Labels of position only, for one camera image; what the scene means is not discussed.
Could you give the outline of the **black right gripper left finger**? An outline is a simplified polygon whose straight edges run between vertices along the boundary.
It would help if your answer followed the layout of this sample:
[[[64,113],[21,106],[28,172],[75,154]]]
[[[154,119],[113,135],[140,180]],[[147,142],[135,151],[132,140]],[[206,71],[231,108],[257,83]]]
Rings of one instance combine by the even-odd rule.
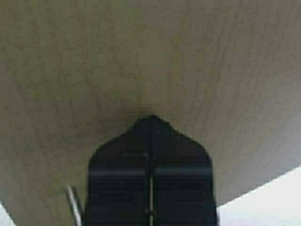
[[[100,145],[88,165],[85,226],[149,225],[151,119]]]

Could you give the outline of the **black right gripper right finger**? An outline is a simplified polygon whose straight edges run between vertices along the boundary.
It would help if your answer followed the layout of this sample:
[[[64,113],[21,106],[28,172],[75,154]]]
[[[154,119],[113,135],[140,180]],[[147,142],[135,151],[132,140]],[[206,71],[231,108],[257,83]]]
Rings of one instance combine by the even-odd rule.
[[[217,226],[212,161],[205,148],[150,117],[156,226]]]

